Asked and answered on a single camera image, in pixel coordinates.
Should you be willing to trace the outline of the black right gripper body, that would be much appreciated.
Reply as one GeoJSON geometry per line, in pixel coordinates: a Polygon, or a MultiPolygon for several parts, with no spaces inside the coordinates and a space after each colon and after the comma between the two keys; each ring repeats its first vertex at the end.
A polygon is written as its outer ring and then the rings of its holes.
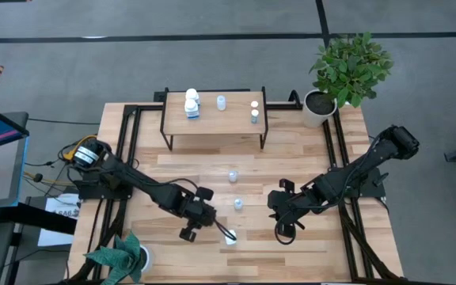
{"type": "Polygon", "coordinates": [[[294,182],[283,178],[279,180],[279,186],[283,191],[272,190],[268,194],[268,207],[274,211],[269,217],[276,220],[275,237],[296,238],[296,226],[302,230],[305,229],[299,219],[306,214],[306,211],[289,202],[289,199],[295,197],[294,182]]]}

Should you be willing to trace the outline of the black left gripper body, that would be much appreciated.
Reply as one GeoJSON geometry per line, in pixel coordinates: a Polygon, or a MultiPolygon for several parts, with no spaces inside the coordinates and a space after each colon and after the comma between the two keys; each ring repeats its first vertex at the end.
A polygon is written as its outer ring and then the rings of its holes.
{"type": "Polygon", "coordinates": [[[195,194],[187,194],[181,202],[178,213],[181,218],[188,220],[187,226],[182,228],[179,237],[185,241],[194,242],[194,229],[203,226],[212,226],[215,221],[216,210],[204,200],[211,200],[214,192],[209,188],[198,187],[195,194]]]}

